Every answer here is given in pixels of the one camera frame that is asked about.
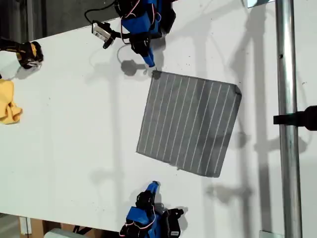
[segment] black clamp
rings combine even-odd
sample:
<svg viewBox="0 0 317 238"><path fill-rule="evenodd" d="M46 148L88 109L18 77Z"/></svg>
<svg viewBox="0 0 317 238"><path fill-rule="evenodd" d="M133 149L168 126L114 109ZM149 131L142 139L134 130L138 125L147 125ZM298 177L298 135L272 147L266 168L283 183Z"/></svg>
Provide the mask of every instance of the black clamp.
<svg viewBox="0 0 317 238"><path fill-rule="evenodd" d="M274 116L274 125L304 126L310 131L317 131L317 106L310 106L303 112Z"/></svg>

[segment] yellow cloth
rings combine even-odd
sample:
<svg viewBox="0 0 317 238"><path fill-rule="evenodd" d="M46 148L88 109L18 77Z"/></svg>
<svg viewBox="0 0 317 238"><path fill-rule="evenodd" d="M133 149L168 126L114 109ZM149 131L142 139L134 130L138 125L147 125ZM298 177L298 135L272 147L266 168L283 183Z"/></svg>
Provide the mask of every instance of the yellow cloth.
<svg viewBox="0 0 317 238"><path fill-rule="evenodd" d="M13 91L13 82L0 79L0 122L4 124L19 122L22 113L13 102Z"/></svg>

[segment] white wire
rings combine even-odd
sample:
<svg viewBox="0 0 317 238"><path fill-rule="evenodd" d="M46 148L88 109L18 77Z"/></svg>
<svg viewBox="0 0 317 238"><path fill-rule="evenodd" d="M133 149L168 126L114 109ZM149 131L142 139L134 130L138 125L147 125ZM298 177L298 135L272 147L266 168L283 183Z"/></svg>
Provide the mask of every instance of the white wire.
<svg viewBox="0 0 317 238"><path fill-rule="evenodd" d="M127 226L130 226L130 225L135 225L137 228L139 228L140 230L144 230L144 229L147 229L147 228L149 228L151 225L153 225L153 223L154 223L154 221L156 220L156 218L157 218L157 216L156 216L156 214L155 214L155 210L154 210L154 206L152 206L153 207L153 213L154 213L154 219L153 219L153 221L150 223L150 224L148 224L146 227L139 227L137 224L135 224L134 222L132 222L132 223L130 223L130 224L124 224L126 227ZM119 232L119 236L120 237L125 237L125 235L122 235L121 233Z"/></svg>
<svg viewBox="0 0 317 238"><path fill-rule="evenodd" d="M152 24L151 24L151 25L153 25L153 23L154 23L154 21L155 21L154 4L152 4L152 10L153 10L153 21L152 21Z"/></svg>
<svg viewBox="0 0 317 238"><path fill-rule="evenodd" d="M150 227L150 226L154 223L155 219L157 218L157 216L156 216L156 214L155 214L154 206L153 206L153 213L154 213L154 219L153 219L153 221L152 221L150 224L148 224L146 227L139 227L137 224L134 224L134 225L137 226L137 227L138 227L139 229L141 229L141 230Z"/></svg>
<svg viewBox="0 0 317 238"><path fill-rule="evenodd" d="M157 15L159 15L159 21L160 22L162 20L162 16L157 12Z"/></svg>

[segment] cable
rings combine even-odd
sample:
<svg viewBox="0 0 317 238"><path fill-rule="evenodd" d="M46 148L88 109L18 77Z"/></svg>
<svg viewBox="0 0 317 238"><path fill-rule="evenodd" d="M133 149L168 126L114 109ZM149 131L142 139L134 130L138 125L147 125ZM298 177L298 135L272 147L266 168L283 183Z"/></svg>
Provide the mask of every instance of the cable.
<svg viewBox="0 0 317 238"><path fill-rule="evenodd" d="M154 23L154 21L155 21L154 4L152 4L152 10L153 10L153 21L152 21L152 24L151 24L151 25L153 25L153 23Z"/></svg>
<svg viewBox="0 0 317 238"><path fill-rule="evenodd" d="M136 227L138 227L139 229L141 229L141 230L150 227L150 226L154 223L155 219L157 218L157 216L156 216L156 214L155 214L154 206L153 206L153 213L154 213L154 219L153 219L153 221L152 221L150 224L148 224L146 227L139 227L137 224L134 224L134 225L135 225Z"/></svg>
<svg viewBox="0 0 317 238"><path fill-rule="evenodd" d="M157 218L157 216L156 216L156 214L155 214L155 210L154 210L154 206L152 206L153 207L153 213L154 213L154 219L153 219L153 221L150 223L150 224L148 224L146 227L139 227L137 224L135 224L134 222L132 222L132 223L130 223L130 224L124 224L126 227L127 226L130 226L130 225L135 225L137 228L139 228L140 230L144 230L144 229L147 229L147 228L149 228L151 225L153 225L153 223L154 223L154 221L156 220L156 218ZM121 233L119 232L119 236L120 237L125 237L125 235L122 235Z"/></svg>
<svg viewBox="0 0 317 238"><path fill-rule="evenodd" d="M87 19L87 21L89 21L90 24L92 24L93 22L88 18L87 13L89 13L89 12L91 12L91 11L101 11L101 10L105 10L105 9L111 7L112 5L114 5L115 2L116 2L116 0L114 0L112 3L110 3L109 5L104 6L104 7L102 7L102 8L89 9L89 10L85 11L85 13L84 13L85 18Z"/></svg>
<svg viewBox="0 0 317 238"><path fill-rule="evenodd" d="M138 6L138 4L140 3L141 0L138 0L137 3L134 5L134 7L132 8L132 10L124 17L127 18L131 15L131 13L134 11L134 9Z"/></svg>
<svg viewBox="0 0 317 238"><path fill-rule="evenodd" d="M157 12L157 15L159 15L160 19L158 22L160 22L162 20L162 16Z"/></svg>
<svg viewBox="0 0 317 238"><path fill-rule="evenodd" d="M120 20L120 25L121 25L121 31L120 31L120 36L121 36L121 40L124 42L125 45L130 45L131 43L125 43L124 39L123 39L123 29L122 29L122 19L123 19L123 16L121 17L121 20Z"/></svg>

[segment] floor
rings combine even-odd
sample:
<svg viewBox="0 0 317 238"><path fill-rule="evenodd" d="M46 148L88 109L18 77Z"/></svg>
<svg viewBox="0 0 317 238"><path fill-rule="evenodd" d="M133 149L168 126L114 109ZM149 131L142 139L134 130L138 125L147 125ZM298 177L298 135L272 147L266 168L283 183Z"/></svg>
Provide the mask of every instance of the floor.
<svg viewBox="0 0 317 238"><path fill-rule="evenodd" d="M20 238L18 218L0 214L0 237Z"/></svg>
<svg viewBox="0 0 317 238"><path fill-rule="evenodd" d="M92 8L101 8L113 0L46 0L47 32L55 35L61 32L88 26L90 23L84 17L84 12ZM88 13L91 20L105 21L118 17L113 6Z"/></svg>

